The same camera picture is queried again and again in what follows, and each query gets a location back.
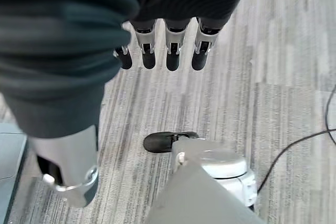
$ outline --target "gray carpet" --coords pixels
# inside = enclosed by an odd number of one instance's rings
[[[162,21],[153,70],[143,68],[133,39],[132,69],[107,84],[94,202],[69,208],[41,183],[29,153],[9,223],[142,223],[169,167],[168,154],[142,148],[152,132],[197,131],[222,141],[250,159],[260,182],[283,147],[324,129],[336,83],[336,0],[242,0],[200,72],[191,68],[195,30],[193,20],[176,72],[165,68]],[[336,100],[330,127],[335,112]],[[0,119],[12,120],[4,106]],[[326,135],[293,147],[259,195],[257,214],[268,223],[336,223],[335,159]]]

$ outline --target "striped carpet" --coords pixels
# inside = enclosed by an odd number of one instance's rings
[[[8,223],[143,223],[169,167],[169,154],[142,148],[152,132],[196,131],[221,141],[249,158],[260,182],[282,148],[324,129],[336,84],[336,0],[242,0],[200,72],[191,68],[196,27],[192,20],[176,72],[165,68],[161,20],[154,69],[143,68],[133,37],[133,67],[106,87],[93,203],[69,208],[41,183],[29,152]],[[0,119],[12,121],[0,104]],[[336,127],[336,100],[330,109]],[[336,223],[335,159],[326,135],[293,147],[259,195],[256,213],[267,223]]]

